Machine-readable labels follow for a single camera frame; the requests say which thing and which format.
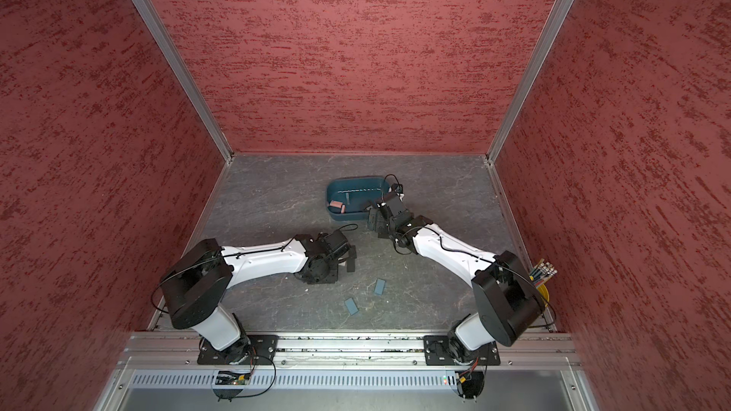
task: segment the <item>blue rectangular block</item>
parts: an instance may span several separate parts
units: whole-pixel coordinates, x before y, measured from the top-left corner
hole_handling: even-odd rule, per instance
[[[350,313],[350,315],[354,315],[358,312],[358,307],[355,306],[355,301],[353,301],[352,298],[348,298],[347,300],[345,300],[345,307],[348,308],[348,312]]]
[[[376,281],[376,288],[373,289],[373,293],[376,294],[377,296],[382,296],[383,295],[383,289],[385,287],[386,287],[386,281],[383,280],[383,279],[378,279]]]

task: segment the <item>metal panel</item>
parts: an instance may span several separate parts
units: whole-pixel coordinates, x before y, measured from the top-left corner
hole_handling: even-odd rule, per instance
[[[500,204],[500,210],[502,211],[503,218],[505,219],[508,234],[510,234],[510,238],[517,248],[517,256],[520,258],[520,261],[523,262],[525,267],[530,270],[533,265],[531,264],[531,259],[528,256],[528,251],[525,249],[523,236],[520,234],[520,229],[518,229],[517,227],[516,218],[512,215],[510,203],[507,201],[507,196],[505,195],[502,183],[500,182],[500,177],[498,176],[497,167],[495,167],[495,162],[490,161],[487,156],[485,156],[485,168],[488,170],[490,181],[493,183],[495,196],[497,197],[498,203]],[[551,311],[546,309],[543,313],[543,318],[545,319],[545,324],[553,324],[552,326],[548,327],[550,331],[557,330]]]
[[[548,14],[546,23],[543,27],[541,36],[538,37],[536,47],[533,50],[531,59],[528,61],[528,65],[525,67],[525,72],[520,78],[520,82],[517,84],[516,94],[512,97],[510,105],[508,105],[505,117],[500,123],[500,128],[495,135],[495,139],[490,145],[488,150],[488,160],[494,164],[497,160],[498,154],[507,139],[507,135],[510,133],[513,123],[515,123],[517,115],[520,113],[520,109],[523,108],[523,103],[528,93],[531,92],[533,83],[538,76],[538,72],[543,66],[543,62],[548,56],[548,52],[551,50],[555,37],[559,34],[559,30],[566,18],[566,15],[571,9],[571,5],[574,0],[555,0],[551,13]]]
[[[591,391],[589,385],[589,379],[586,377],[585,371],[574,371],[574,376],[578,381],[577,387],[581,392],[581,396],[584,398],[584,405],[588,411],[599,411],[597,400],[594,397],[594,393]]]
[[[279,332],[274,361],[283,370],[436,370],[426,366],[423,336],[442,332]],[[212,370],[196,364],[194,331],[136,332],[118,366],[147,370]],[[581,363],[569,333],[525,333],[499,347],[502,363],[488,370],[568,370]]]
[[[129,390],[129,382],[132,380],[134,370],[118,369],[112,373],[112,387],[99,398],[94,411],[115,411],[122,405],[124,396]]]
[[[150,30],[157,45],[160,47],[160,51],[168,60],[170,68],[178,78],[180,85],[185,90],[188,98],[193,104],[195,111],[198,112],[201,121],[206,126],[206,130],[211,134],[211,138],[214,140],[215,145],[219,148],[219,151],[223,155],[226,162],[230,162],[233,159],[233,150],[229,146],[226,137],[215,121],[214,115],[206,104],[206,99],[203,98],[203,94],[200,89],[196,86],[193,76],[188,71],[188,68],[180,57],[175,44],[172,42],[168,31],[165,29],[165,25],[162,24],[160,16],[155,11],[152,1],[150,0],[132,0],[134,7],[140,13],[142,21],[145,22],[147,28]]]
[[[135,370],[129,388],[152,389],[211,389],[242,386],[215,386],[218,370]],[[277,369],[274,385],[277,389],[342,389],[342,390],[447,390],[456,386],[454,370],[429,371],[323,371]],[[243,387],[259,391],[269,387],[274,371],[258,367],[251,382]]]
[[[208,222],[208,218],[211,217],[211,213],[214,210],[215,203],[219,199],[219,194],[221,193],[221,189],[224,187],[224,183],[226,182],[230,172],[231,172],[231,162],[227,160],[224,163],[224,168],[221,169],[221,173],[219,174],[219,178],[215,180],[215,186],[214,189],[211,191],[211,194],[208,196],[208,200],[206,201],[206,206],[203,207],[203,211],[200,213],[200,216],[198,217],[198,222],[195,224],[195,228],[193,229],[193,233],[190,235],[190,239],[188,239],[188,244],[185,246],[186,252],[190,251],[190,249],[201,240],[201,235],[203,234],[203,229],[206,227],[206,223]],[[160,297],[160,301],[157,303],[158,308],[162,308],[165,305],[165,299],[163,297]],[[155,330],[157,327],[157,321],[160,319],[160,316],[162,313],[159,309],[155,310],[155,313],[152,314],[152,318],[150,320],[150,323],[147,325],[147,329],[149,331]]]
[[[566,388],[566,394],[571,402],[574,411],[590,411],[588,397],[584,395],[580,380],[576,376],[575,371],[566,370],[561,372],[563,378],[563,386]]]

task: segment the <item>aluminum frame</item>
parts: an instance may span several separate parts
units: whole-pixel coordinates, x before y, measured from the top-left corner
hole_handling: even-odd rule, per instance
[[[200,237],[203,235],[203,229],[206,227],[206,223],[208,222],[208,218],[211,217],[211,213],[214,212],[215,203],[219,199],[219,194],[223,190],[223,187],[226,184],[229,175],[231,174],[232,163],[233,161],[224,162],[224,168],[221,169],[219,178],[215,180],[214,189],[208,196],[206,205],[203,206],[203,211],[201,211],[200,216],[198,217],[198,221],[193,228],[193,233],[191,233],[190,238],[188,239],[188,244],[186,244],[185,250],[183,251],[181,257],[183,257],[186,252],[190,251],[190,249],[201,240]],[[162,308],[164,305],[165,299],[163,297],[160,297],[160,301],[157,302],[157,307]],[[156,309],[155,313],[152,314],[150,323],[147,325],[147,329],[149,331],[155,330],[155,328],[157,327],[157,321],[160,320],[161,315],[162,313],[160,312],[160,310]]]
[[[538,73],[540,72],[541,67],[543,67],[543,62],[548,56],[549,51],[551,51],[553,42],[559,34],[563,21],[566,19],[567,14],[569,14],[569,10],[573,3],[574,0],[555,0],[553,2],[553,7],[551,8],[551,12],[548,14],[546,23],[543,26],[543,31],[541,32],[540,37],[538,37],[536,47],[533,50],[533,54],[531,54],[531,59],[528,61],[528,65],[525,67],[523,76],[517,84],[516,94],[512,97],[510,105],[508,105],[505,113],[505,117],[500,123],[500,127],[495,134],[495,139],[488,150],[488,161],[493,165],[495,164],[498,154],[500,154],[500,150],[502,150],[502,147],[507,140],[508,134],[510,134],[512,125],[516,122],[517,115],[523,108],[525,99],[531,92],[531,88],[538,77]]]
[[[172,72],[178,78],[180,86],[183,87],[185,93],[188,95],[191,104],[198,113],[200,120],[203,121],[203,125],[206,126],[206,131],[211,135],[215,145],[219,148],[221,155],[224,157],[226,162],[231,162],[233,159],[233,150],[229,145],[224,132],[221,131],[219,124],[215,121],[214,115],[208,108],[206,99],[198,89],[195,79],[191,75],[190,71],[185,65],[185,61],[180,56],[178,49],[172,42],[168,30],[165,29],[165,25],[160,20],[160,15],[155,11],[155,7],[152,5],[151,0],[132,0],[134,7],[142,17],[142,21],[145,22],[147,28],[150,30],[152,37],[157,42],[157,46],[162,51],[165,59],[168,61]]]
[[[275,333],[280,339],[274,355],[278,371],[424,371],[451,374],[453,366],[428,366],[423,352],[425,335],[443,331],[318,331]],[[196,363],[200,336],[195,331],[135,332],[121,354],[95,411],[116,411],[139,371],[215,371],[218,366]],[[526,332],[511,347],[500,346],[501,365],[482,370],[561,371],[575,411],[587,406],[591,394],[581,376],[583,366],[570,333]],[[271,367],[261,365],[262,370]]]

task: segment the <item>black cable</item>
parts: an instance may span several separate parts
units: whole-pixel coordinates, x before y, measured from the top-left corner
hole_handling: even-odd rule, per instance
[[[223,256],[221,256],[221,257],[215,257],[215,258],[213,258],[213,259],[211,259],[211,260],[204,260],[203,262],[198,262],[198,263],[194,263],[193,265],[191,265],[191,266],[190,266],[190,267],[188,267],[187,269],[185,269],[185,270],[182,270],[182,271],[178,271],[178,273],[175,273],[175,274],[171,274],[171,275],[170,275],[169,277],[167,277],[167,278],[163,279],[162,281],[160,281],[160,284],[159,284],[159,285],[157,285],[157,287],[156,287],[156,288],[154,288],[154,289],[153,289],[153,291],[152,291],[152,293],[150,294],[150,303],[152,304],[152,306],[153,306],[153,308],[154,308],[154,309],[156,309],[156,310],[160,311],[161,313],[164,313],[164,314],[166,314],[166,315],[169,315],[169,314],[170,314],[169,312],[165,311],[165,310],[164,310],[164,309],[162,309],[162,308],[158,308],[158,306],[157,306],[157,305],[155,305],[155,300],[154,300],[154,298],[155,298],[155,292],[157,292],[157,290],[158,290],[158,289],[160,288],[160,286],[162,286],[162,285],[163,285],[163,284],[164,284],[164,283],[165,283],[165,282],[166,282],[167,280],[169,280],[169,279],[171,279],[171,278],[174,278],[174,277],[178,276],[179,274],[185,273],[186,271],[188,271],[188,270],[190,270],[190,269],[194,269],[194,268],[195,268],[195,267],[197,267],[197,266],[201,266],[201,265],[203,265],[204,263],[208,263],[208,262],[213,262],[214,260],[218,260],[218,259],[220,259],[220,258],[227,258],[227,257],[236,257],[236,258],[238,259],[238,258],[240,258],[240,257],[241,257],[242,255],[247,255],[247,254],[254,254],[254,253],[256,253],[256,252],[284,251],[284,250],[285,250],[285,249],[287,248],[287,246],[289,246],[289,243],[292,243],[292,241],[293,241],[294,239],[295,239],[295,237],[293,236],[293,237],[292,237],[292,238],[290,238],[290,239],[289,239],[289,241],[288,241],[288,242],[287,242],[287,243],[286,243],[286,244],[285,244],[285,245],[284,245],[283,247],[281,247],[281,248],[278,248],[278,247],[276,247],[276,248],[273,248],[273,249],[271,249],[271,250],[263,250],[263,251],[247,251],[247,252],[236,252],[235,254],[226,254],[226,255],[223,255]]]
[[[460,251],[460,250],[451,250],[451,249],[449,249],[449,248],[447,248],[447,247],[444,247],[444,243],[442,242],[442,235],[441,235],[441,234],[440,234],[439,232],[435,231],[435,230],[434,230],[433,228],[431,228],[431,227],[427,227],[426,225],[417,225],[416,227],[412,227],[412,228],[408,229],[408,230],[407,230],[406,232],[404,232],[404,233],[403,233],[403,235],[404,235],[404,236],[406,236],[406,235],[407,235],[407,233],[409,233],[409,232],[411,232],[411,231],[415,231],[415,230],[416,230],[416,229],[418,229],[418,228],[425,228],[425,229],[426,229],[426,230],[428,230],[428,231],[432,231],[432,232],[436,233],[436,235],[437,235],[437,236],[439,237],[439,246],[440,246],[440,247],[441,247],[441,248],[442,248],[443,250],[445,250],[445,251],[448,251],[448,252],[461,252],[462,254],[467,254],[467,255],[470,255],[471,257],[474,257],[474,258],[476,258],[476,259],[482,260],[482,261],[484,261],[484,262],[490,262],[489,260],[487,260],[487,259],[483,259],[483,258],[481,258],[481,257],[480,257],[479,255],[474,255],[474,254],[472,254],[471,252],[467,252],[467,251]]]
[[[399,186],[401,186],[401,183],[398,181],[398,177],[396,175],[394,175],[393,173],[389,173],[388,175],[386,175],[385,177],[383,177],[383,182],[384,183],[388,183],[388,180],[386,179],[388,177],[393,177],[396,180],[396,184],[399,185]],[[384,193],[383,193],[383,186],[381,186],[381,198],[383,198],[383,195],[384,195]]]
[[[274,361],[272,359],[270,359],[269,357],[261,357],[260,355],[257,355],[256,358],[264,358],[264,359],[268,360],[269,363],[272,364],[272,367],[274,367],[274,379],[272,379],[272,382],[269,384],[269,387],[266,388],[263,392],[255,393],[254,395],[242,395],[240,397],[239,396],[236,396],[236,397],[228,398],[229,401],[232,400],[233,398],[251,398],[251,397],[258,397],[258,396],[260,396],[260,395],[262,395],[264,393],[269,392],[269,389],[272,388],[272,386],[274,386],[274,383],[276,382],[276,365],[274,364]]]
[[[404,232],[404,233],[403,233],[403,235],[404,235],[404,236],[406,236],[406,235],[407,235],[407,233],[409,233],[409,232],[411,232],[411,231],[414,231],[414,230],[416,230],[416,229],[418,229],[418,228],[425,228],[425,229],[427,229],[427,230],[429,230],[429,231],[432,231],[432,232],[434,232],[434,233],[435,233],[435,234],[436,234],[436,235],[437,235],[437,236],[439,237],[439,246],[440,246],[440,247],[442,247],[442,249],[443,249],[443,250],[445,250],[445,251],[449,251],[449,252],[461,252],[461,253],[463,253],[463,254],[467,254],[467,255],[470,255],[470,256],[472,256],[472,257],[474,257],[474,258],[476,258],[476,259],[479,259],[479,260],[483,260],[483,261],[485,261],[485,262],[490,262],[490,261],[489,261],[489,260],[487,260],[487,259],[483,259],[483,258],[481,258],[481,257],[478,257],[478,256],[476,256],[476,255],[474,255],[474,254],[472,254],[472,253],[470,253],[470,252],[467,252],[467,251],[460,251],[460,250],[451,250],[451,249],[449,249],[449,248],[446,248],[446,247],[444,247],[444,244],[443,244],[443,242],[442,242],[442,235],[440,235],[440,234],[439,234],[439,232],[435,231],[435,230],[434,230],[433,228],[431,228],[431,227],[427,227],[427,226],[425,226],[425,225],[417,225],[416,227],[412,227],[412,228],[408,229],[408,230],[407,230],[406,232]],[[394,249],[394,250],[396,250],[396,252],[398,252],[398,250],[396,249],[396,240],[394,240],[394,241],[393,241],[393,249]],[[510,269],[510,268],[509,268],[509,267],[507,266],[507,264],[506,264],[506,263],[500,263],[500,262],[497,262],[497,261],[496,261],[495,263],[497,263],[497,264],[498,264],[498,265],[499,265],[500,267],[502,267],[503,269],[506,269],[506,270],[507,270],[507,271],[509,271],[510,273],[513,273],[513,274],[514,274],[515,276],[517,276],[517,277],[521,278],[522,280],[524,280],[525,282],[527,282],[527,283],[528,283],[528,284],[529,284],[529,285],[531,286],[531,289],[533,289],[533,290],[535,291],[535,293],[536,293],[536,294],[538,294],[538,296],[540,296],[540,297],[541,297],[541,298],[543,299],[543,301],[544,301],[544,302],[546,303],[546,306],[547,306],[547,307],[549,308],[549,310],[548,310],[548,314],[550,315],[550,314],[551,314],[551,312],[553,312],[553,323],[550,323],[550,324],[543,324],[543,325],[530,325],[530,326],[528,326],[528,328],[548,328],[548,327],[551,327],[552,325],[554,325],[554,324],[555,324],[555,320],[556,320],[556,318],[557,318],[557,317],[556,317],[556,315],[558,315],[558,313],[556,312],[556,310],[555,310],[555,309],[553,309],[553,306],[551,306],[551,304],[550,304],[550,303],[548,303],[548,300],[546,299],[546,297],[544,297],[544,296],[543,296],[543,294],[541,294],[541,292],[539,292],[539,291],[538,291],[538,290],[536,289],[535,283],[534,283],[534,282],[531,282],[531,281],[528,281],[528,280],[527,280],[526,278],[524,278],[524,277],[523,277],[523,275],[522,275],[522,274],[519,274],[519,273],[517,273],[517,272],[516,272],[515,270],[511,270],[511,269]]]
[[[251,361],[251,378],[254,377],[254,370],[257,368],[257,349],[253,344],[249,345],[249,360]]]
[[[193,265],[191,265],[191,266],[190,266],[190,267],[188,267],[187,269],[185,269],[185,270],[181,270],[181,271],[178,271],[177,273],[174,273],[174,274],[171,274],[171,275],[170,275],[169,277],[167,277],[167,278],[163,279],[162,281],[160,281],[160,284],[159,284],[159,285],[157,285],[157,287],[156,287],[156,288],[154,288],[154,290],[153,290],[153,291],[152,291],[152,293],[150,294],[150,303],[152,304],[152,306],[154,306],[156,310],[158,310],[158,311],[160,311],[160,312],[162,312],[162,313],[164,313],[164,314],[168,315],[168,314],[169,314],[169,312],[165,311],[164,309],[158,308],[158,307],[157,307],[157,305],[155,305],[155,301],[153,300],[153,298],[155,298],[155,292],[156,292],[156,291],[157,291],[157,290],[158,290],[158,289],[160,288],[160,286],[162,286],[162,285],[163,285],[164,283],[168,282],[168,280],[170,280],[170,279],[172,279],[172,278],[174,278],[174,277],[178,276],[179,274],[183,274],[183,273],[185,273],[186,271],[188,271],[188,270],[190,270],[190,269],[194,269],[194,268],[195,268],[195,267],[197,267],[197,266],[201,266],[201,265],[203,265],[203,264],[205,264],[205,263],[213,262],[213,261],[215,261],[215,260],[219,260],[219,259],[220,259],[220,257],[216,256],[216,257],[214,257],[214,258],[212,258],[212,259],[210,259],[210,260],[204,260],[204,261],[202,261],[202,262],[194,263]]]
[[[401,252],[401,251],[397,250],[396,249],[396,240],[393,240],[393,250],[396,251],[398,254],[401,254],[401,255],[409,255],[409,254],[411,254],[411,251]]]
[[[351,225],[354,225],[355,228],[349,228],[349,229],[343,230],[345,227],[350,227]],[[340,231],[340,232],[352,232],[352,231],[356,231],[356,230],[358,230],[358,224],[345,224],[342,227],[336,228],[336,231]]]
[[[482,395],[482,390],[485,388],[485,376],[488,375],[488,369],[485,368],[485,370],[482,372],[482,384],[480,385],[480,392],[477,392],[477,395]]]
[[[546,302],[546,306],[548,308],[550,308],[549,311],[548,311],[548,314],[551,314],[551,311],[553,311],[553,323],[551,323],[551,324],[543,324],[543,325],[530,325],[530,326],[528,326],[528,328],[547,328],[547,327],[550,327],[551,325],[555,324],[556,315],[558,315],[558,313],[556,313],[555,309],[553,309],[553,306],[551,306],[551,304],[548,303],[548,300],[546,299],[546,297],[544,297],[543,294],[541,294],[541,292],[539,292],[538,289],[536,289],[535,283],[528,281],[526,278],[523,277],[522,274],[518,273],[517,271],[511,270],[510,267],[508,267],[505,262],[496,262],[496,263],[501,268],[506,269],[510,273],[514,274],[515,276],[517,276],[517,277],[521,278],[522,280],[524,280],[525,282],[527,282],[531,286],[531,289],[533,289],[533,291],[536,294],[538,294],[538,296],[541,297],[541,299],[544,302]]]

